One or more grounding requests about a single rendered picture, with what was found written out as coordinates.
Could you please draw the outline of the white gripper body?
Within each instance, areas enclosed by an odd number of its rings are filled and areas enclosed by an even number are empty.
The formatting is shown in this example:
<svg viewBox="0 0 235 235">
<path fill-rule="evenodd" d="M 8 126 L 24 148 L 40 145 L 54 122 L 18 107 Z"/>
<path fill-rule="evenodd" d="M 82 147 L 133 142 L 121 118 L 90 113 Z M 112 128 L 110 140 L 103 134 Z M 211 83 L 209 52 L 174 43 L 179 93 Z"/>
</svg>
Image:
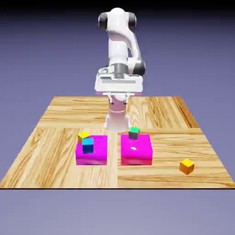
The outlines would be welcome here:
<svg viewBox="0 0 235 235">
<path fill-rule="evenodd" d="M 143 77 L 124 74 L 123 78 L 115 78 L 113 73 L 97 74 L 95 90 L 100 93 L 141 93 Z"/>
</svg>

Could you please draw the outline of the small green cube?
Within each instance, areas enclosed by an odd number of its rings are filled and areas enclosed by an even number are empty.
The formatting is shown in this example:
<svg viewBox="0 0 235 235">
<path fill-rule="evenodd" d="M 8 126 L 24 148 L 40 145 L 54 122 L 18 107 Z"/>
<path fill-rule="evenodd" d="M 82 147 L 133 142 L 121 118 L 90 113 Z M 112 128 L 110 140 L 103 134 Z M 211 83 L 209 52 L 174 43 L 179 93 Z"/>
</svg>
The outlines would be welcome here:
<svg viewBox="0 0 235 235">
<path fill-rule="evenodd" d="M 140 133 L 140 129 L 136 127 L 131 127 L 129 129 L 129 139 L 137 140 Z"/>
</svg>

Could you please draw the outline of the small yellow cube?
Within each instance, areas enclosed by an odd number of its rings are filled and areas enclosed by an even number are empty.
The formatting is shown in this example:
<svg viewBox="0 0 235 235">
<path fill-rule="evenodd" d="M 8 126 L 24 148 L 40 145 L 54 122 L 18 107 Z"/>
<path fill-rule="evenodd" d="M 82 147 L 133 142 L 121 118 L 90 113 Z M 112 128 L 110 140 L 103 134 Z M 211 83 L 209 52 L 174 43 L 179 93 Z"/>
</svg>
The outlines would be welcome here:
<svg viewBox="0 0 235 235">
<path fill-rule="evenodd" d="M 184 174 L 188 175 L 194 170 L 195 163 L 190 159 L 186 158 L 180 162 L 179 170 Z"/>
<path fill-rule="evenodd" d="M 77 134 L 78 137 L 78 143 L 82 144 L 83 139 L 89 138 L 91 134 L 87 131 L 79 132 Z"/>
</svg>

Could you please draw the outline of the small blue cube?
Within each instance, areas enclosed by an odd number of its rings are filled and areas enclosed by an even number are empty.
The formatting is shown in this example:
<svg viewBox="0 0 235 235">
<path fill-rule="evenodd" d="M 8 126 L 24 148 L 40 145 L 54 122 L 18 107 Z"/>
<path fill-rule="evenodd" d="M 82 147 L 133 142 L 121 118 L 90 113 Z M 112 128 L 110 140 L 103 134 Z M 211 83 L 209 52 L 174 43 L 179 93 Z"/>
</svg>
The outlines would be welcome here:
<svg viewBox="0 0 235 235">
<path fill-rule="evenodd" d="M 94 138 L 83 139 L 82 150 L 83 150 L 84 154 L 93 153 L 93 151 L 94 151 Z"/>
</svg>

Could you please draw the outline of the large magenta box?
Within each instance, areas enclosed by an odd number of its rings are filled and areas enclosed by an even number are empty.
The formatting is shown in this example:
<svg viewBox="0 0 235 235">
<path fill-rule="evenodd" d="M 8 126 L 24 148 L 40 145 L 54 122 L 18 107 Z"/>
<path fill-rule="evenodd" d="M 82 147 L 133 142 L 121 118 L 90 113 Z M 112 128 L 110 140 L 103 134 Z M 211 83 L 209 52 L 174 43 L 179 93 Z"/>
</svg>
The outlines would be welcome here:
<svg viewBox="0 0 235 235">
<path fill-rule="evenodd" d="M 107 135 L 92 135 L 77 143 L 77 165 L 107 165 Z"/>
<path fill-rule="evenodd" d="M 121 165 L 152 165 L 153 149 L 148 134 L 140 134 L 137 140 L 122 134 Z"/>
</svg>

